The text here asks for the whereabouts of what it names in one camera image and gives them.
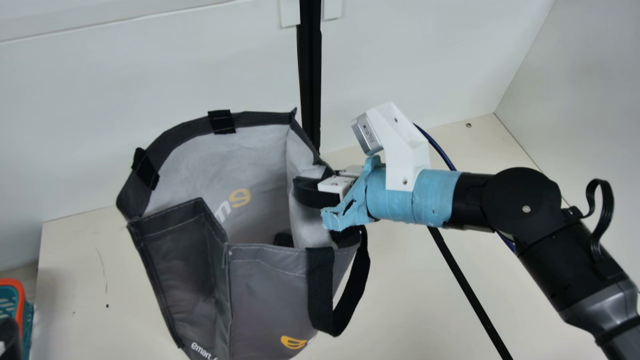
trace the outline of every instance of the teal basket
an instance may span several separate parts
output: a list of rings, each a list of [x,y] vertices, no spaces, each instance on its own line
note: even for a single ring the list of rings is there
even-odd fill
[[[33,306],[24,299],[24,290],[17,281],[0,279],[0,320],[11,317],[17,319],[22,304],[22,360],[29,360],[31,349],[31,326],[33,324]]]

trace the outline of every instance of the emart logo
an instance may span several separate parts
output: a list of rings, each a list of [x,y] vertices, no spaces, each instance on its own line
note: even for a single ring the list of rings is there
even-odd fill
[[[282,343],[282,345],[286,346],[291,350],[299,350],[305,347],[305,345],[309,342],[309,340],[298,340],[298,339],[290,338],[288,336],[282,336],[280,338],[280,342]]]
[[[237,209],[241,206],[247,205],[251,201],[251,192],[249,189],[238,189],[229,195],[229,200],[225,200],[220,204],[216,212],[215,217],[219,223],[225,222],[227,216],[231,214],[231,209]]]
[[[211,353],[203,349],[198,343],[195,341],[191,343],[191,349],[196,350],[196,352],[207,360],[218,360],[217,357],[211,358]]]

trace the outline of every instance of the blue tape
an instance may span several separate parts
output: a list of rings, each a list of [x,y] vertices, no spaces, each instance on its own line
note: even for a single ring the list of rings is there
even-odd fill
[[[365,225],[376,221],[369,216],[365,193],[367,181],[371,173],[384,164],[380,161],[380,156],[374,155],[364,162],[362,174],[353,184],[344,199],[335,207],[322,209],[322,224],[324,228],[333,231],[342,231],[350,226]]]
[[[451,218],[453,191],[461,172],[423,170],[413,192],[387,190],[385,168],[376,168],[368,177],[366,202],[369,214],[411,224],[440,227]]]

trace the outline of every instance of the black stand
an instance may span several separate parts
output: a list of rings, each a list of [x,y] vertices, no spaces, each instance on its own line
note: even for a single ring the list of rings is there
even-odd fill
[[[321,0],[300,0],[298,78],[302,129],[320,150],[320,84],[322,81]]]

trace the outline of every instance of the white table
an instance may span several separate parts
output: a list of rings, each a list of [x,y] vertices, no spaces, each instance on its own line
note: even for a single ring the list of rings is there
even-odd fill
[[[430,131],[459,169],[535,167],[493,115],[468,122]],[[324,158],[339,168],[364,155],[354,147]],[[431,158],[444,168],[435,151]],[[499,358],[425,227],[368,228],[371,274],[351,324],[339,338],[320,334],[296,360]],[[444,238],[515,359],[604,358],[588,333],[560,320],[496,235]],[[187,359],[115,207],[44,224],[36,308],[34,360]]]

